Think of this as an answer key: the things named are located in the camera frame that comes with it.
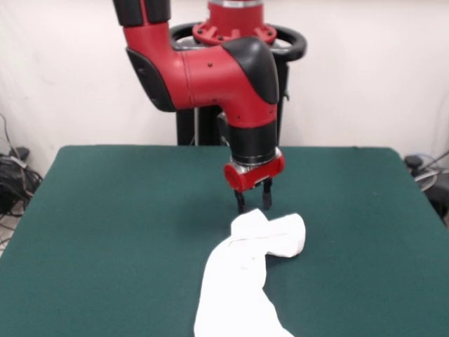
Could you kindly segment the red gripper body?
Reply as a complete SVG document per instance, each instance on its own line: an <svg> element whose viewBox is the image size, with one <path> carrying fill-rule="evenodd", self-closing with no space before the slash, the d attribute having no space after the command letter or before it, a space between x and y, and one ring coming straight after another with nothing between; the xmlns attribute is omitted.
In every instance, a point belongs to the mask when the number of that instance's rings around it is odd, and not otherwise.
<svg viewBox="0 0 449 337"><path fill-rule="evenodd" d="M245 167L235 163L226 164L224 176L233 190L245 192L266 179L275 178L284 170L284 167L285 158L283 154L280 154L272 161L260 166Z"/></svg>

